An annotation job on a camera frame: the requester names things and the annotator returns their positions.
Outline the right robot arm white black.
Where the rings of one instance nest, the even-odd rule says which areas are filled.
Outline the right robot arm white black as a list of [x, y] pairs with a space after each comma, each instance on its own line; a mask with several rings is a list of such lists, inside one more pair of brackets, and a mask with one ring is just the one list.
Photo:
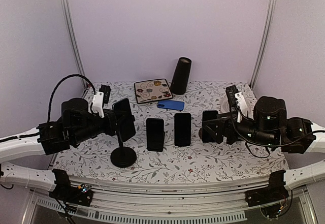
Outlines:
[[279, 148], [287, 153], [324, 153], [324, 127], [300, 117], [287, 117], [285, 101], [274, 97], [259, 98], [253, 117], [242, 111], [243, 99], [238, 94], [229, 99], [229, 112], [203, 112], [202, 141]]

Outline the black tall phone holder stand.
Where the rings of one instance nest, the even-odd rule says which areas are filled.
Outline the black tall phone holder stand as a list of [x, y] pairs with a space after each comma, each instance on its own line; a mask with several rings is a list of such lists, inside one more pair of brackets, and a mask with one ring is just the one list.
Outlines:
[[117, 133], [117, 139], [119, 147], [112, 151], [111, 163], [119, 168], [132, 166], [137, 160], [136, 152], [132, 148], [124, 146], [120, 132]]

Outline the blue edged black phone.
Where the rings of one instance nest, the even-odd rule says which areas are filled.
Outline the blue edged black phone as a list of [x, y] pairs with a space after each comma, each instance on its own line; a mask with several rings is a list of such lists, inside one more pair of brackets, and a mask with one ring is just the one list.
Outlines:
[[212, 143], [216, 142], [216, 131], [217, 125], [215, 123], [205, 123], [208, 120], [217, 119], [218, 111], [204, 111], [202, 117], [202, 142], [203, 143]]

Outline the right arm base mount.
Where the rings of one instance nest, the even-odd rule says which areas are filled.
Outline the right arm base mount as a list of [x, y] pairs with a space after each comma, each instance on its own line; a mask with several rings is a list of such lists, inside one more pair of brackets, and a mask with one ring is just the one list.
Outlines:
[[276, 171], [270, 174], [266, 187], [248, 190], [245, 192], [245, 201], [249, 207], [263, 205], [288, 198], [288, 190], [284, 187], [285, 170]]

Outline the small black phone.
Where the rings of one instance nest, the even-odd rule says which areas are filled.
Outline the small black phone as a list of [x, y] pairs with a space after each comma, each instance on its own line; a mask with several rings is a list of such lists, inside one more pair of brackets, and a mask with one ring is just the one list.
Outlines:
[[162, 152], [164, 149], [165, 131], [164, 120], [160, 118], [146, 119], [147, 150]]

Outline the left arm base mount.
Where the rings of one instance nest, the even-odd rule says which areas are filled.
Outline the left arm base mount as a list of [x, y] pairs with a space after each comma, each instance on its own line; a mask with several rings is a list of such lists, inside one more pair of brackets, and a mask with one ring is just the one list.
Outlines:
[[49, 197], [64, 203], [90, 206], [94, 194], [91, 185], [82, 183], [78, 186], [72, 186], [69, 176], [64, 170], [53, 169], [52, 173], [55, 176], [55, 188], [49, 192]]

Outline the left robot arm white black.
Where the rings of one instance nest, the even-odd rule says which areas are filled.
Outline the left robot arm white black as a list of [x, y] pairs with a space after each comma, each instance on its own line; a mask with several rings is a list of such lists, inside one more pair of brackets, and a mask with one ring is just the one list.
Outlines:
[[102, 102], [96, 102], [92, 111], [82, 98], [63, 102], [57, 121], [39, 124], [24, 133], [1, 139], [1, 184], [34, 187], [50, 193], [56, 191], [65, 201], [70, 201], [76, 193], [66, 171], [36, 170], [10, 161], [77, 148], [100, 134], [117, 136], [122, 144], [135, 135], [134, 120], [128, 99], [114, 103], [111, 110], [104, 109]]

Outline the teal cased dark phone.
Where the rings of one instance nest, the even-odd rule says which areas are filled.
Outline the teal cased dark phone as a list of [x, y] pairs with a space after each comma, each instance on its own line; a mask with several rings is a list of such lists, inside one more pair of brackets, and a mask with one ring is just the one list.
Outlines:
[[132, 115], [129, 99], [125, 98], [113, 104], [112, 109], [117, 120], [117, 135], [126, 142], [136, 134], [135, 118]]

